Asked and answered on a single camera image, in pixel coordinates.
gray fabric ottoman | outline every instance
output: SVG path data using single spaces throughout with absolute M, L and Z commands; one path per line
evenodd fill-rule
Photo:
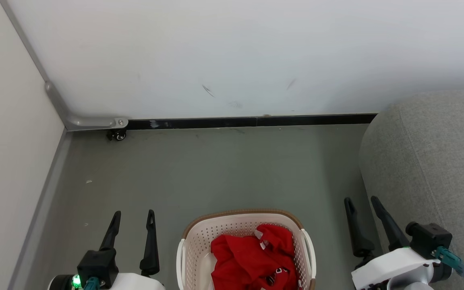
M 464 91 L 422 93 L 390 106 L 368 127 L 359 156 L 368 195 L 379 197 L 402 230 L 411 221 L 440 224 L 464 260 Z M 432 286 L 464 290 L 464 278 L 454 273 Z

white plastic basket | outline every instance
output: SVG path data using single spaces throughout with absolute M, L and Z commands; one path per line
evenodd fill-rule
M 260 224 L 276 224 L 293 233 L 295 266 L 302 289 L 315 288 L 316 257 L 313 242 L 298 219 L 278 209 L 243 209 L 225 211 L 197 218 L 182 235 L 176 252 L 176 275 L 180 290 L 199 290 L 199 260 L 210 252 L 210 242 L 221 234 L 253 235 Z

green led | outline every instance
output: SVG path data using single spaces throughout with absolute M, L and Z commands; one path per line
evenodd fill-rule
M 75 289 L 81 288 L 80 275 L 75 275 L 75 276 L 72 277 L 72 286 Z

gray metal bracket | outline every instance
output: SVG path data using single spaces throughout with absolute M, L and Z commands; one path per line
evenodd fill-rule
M 37 53 L 31 47 L 28 38 L 24 34 L 24 30 L 19 24 L 15 14 L 13 13 L 8 0 L 0 0 L 1 6 L 8 15 L 8 19 L 12 23 L 15 31 L 21 38 L 21 41 L 24 44 L 24 47 L 28 51 L 31 59 L 35 63 L 37 70 L 42 76 L 42 79 L 45 81 L 44 88 L 46 89 L 46 94 L 50 98 L 51 103 L 55 107 L 57 114 L 64 123 L 64 126 L 68 131 L 89 131 L 89 130 L 109 130 L 109 129 L 122 129 L 128 125 L 127 118 L 114 118 L 114 117 L 81 117 L 69 110 L 69 107 L 66 105 L 62 96 L 60 95 L 55 85 L 51 82 L 46 70 L 39 61 Z

red cloth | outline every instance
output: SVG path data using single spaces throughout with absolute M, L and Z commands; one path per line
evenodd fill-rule
M 260 240 L 221 235 L 211 242 L 217 259 L 211 274 L 215 290 L 298 289 L 291 232 L 270 224 L 257 230 L 263 234 Z

